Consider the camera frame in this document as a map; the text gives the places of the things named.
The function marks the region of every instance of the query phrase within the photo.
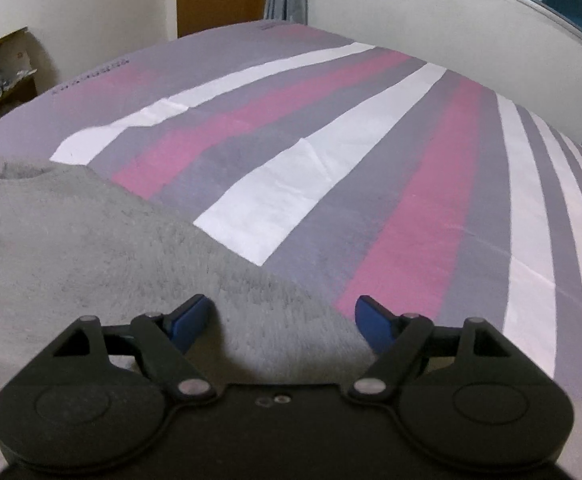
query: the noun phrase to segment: yellow shelf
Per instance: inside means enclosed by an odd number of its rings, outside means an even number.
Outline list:
[[[34,76],[34,74],[27,75],[26,77],[20,79],[17,83],[15,83],[15,86],[13,86],[13,87],[9,88],[7,91],[3,92],[2,95],[0,96],[0,103],[2,101],[4,101],[5,99],[7,99],[11,94],[13,94],[13,92],[15,90],[20,88],[26,81],[31,79],[33,76]]]

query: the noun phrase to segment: fuzzy gray fabric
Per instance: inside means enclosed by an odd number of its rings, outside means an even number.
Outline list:
[[[330,306],[90,169],[0,160],[0,387],[79,316],[126,323],[196,293],[218,318],[186,356],[218,386],[349,383],[373,361]]]

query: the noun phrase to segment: black object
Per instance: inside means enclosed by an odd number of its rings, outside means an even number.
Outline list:
[[[568,479],[564,392],[488,322],[435,327],[367,296],[357,325],[385,349],[339,386],[234,384],[182,355],[212,302],[102,327],[82,317],[0,391],[0,480]],[[142,375],[112,365],[135,356]],[[427,371],[430,359],[454,356]]]

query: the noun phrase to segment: striped bed sheet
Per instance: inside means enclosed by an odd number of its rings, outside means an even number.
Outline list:
[[[282,22],[125,56],[0,120],[353,315],[482,316],[582,401],[582,147],[443,67]]]

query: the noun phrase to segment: pink stripe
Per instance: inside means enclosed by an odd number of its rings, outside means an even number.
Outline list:
[[[173,130],[114,174],[112,180],[143,198],[150,198],[204,150],[229,137],[248,134],[271,124],[338,89],[356,85],[407,59],[410,59],[409,56],[400,52],[386,52],[330,74],[271,92],[230,113],[213,116],[199,126]]]
[[[436,318],[464,235],[482,89],[463,79],[455,90],[401,202],[338,299],[346,316],[369,294],[396,314]]]

